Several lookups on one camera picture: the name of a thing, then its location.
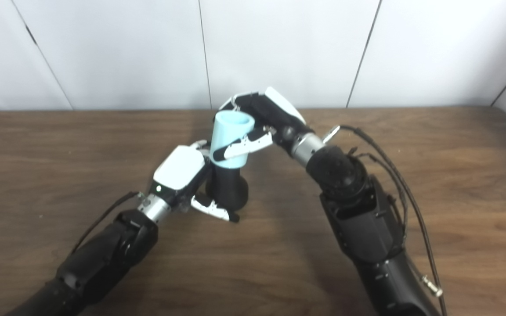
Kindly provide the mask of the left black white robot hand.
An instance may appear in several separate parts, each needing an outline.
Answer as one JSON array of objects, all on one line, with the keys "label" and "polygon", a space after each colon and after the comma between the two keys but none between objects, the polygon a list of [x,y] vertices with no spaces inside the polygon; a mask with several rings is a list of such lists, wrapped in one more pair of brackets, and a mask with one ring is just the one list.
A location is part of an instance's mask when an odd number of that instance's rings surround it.
[{"label": "left black white robot hand", "polygon": [[138,210],[155,224],[172,212],[186,212],[189,208],[227,222],[239,222],[237,214],[199,191],[213,171],[210,145],[208,140],[178,145],[155,170],[149,192]]}]

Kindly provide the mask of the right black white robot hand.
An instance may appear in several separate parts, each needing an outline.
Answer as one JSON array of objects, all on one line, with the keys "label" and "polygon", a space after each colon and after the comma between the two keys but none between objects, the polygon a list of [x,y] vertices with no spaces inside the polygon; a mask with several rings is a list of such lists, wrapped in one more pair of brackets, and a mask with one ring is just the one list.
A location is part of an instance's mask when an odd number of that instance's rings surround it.
[{"label": "right black white robot hand", "polygon": [[211,150],[213,160],[217,162],[257,152],[273,144],[295,158],[294,150],[314,132],[291,102],[272,87],[264,92],[234,95],[219,107],[218,111],[222,110],[248,114],[255,123],[251,132]]}]

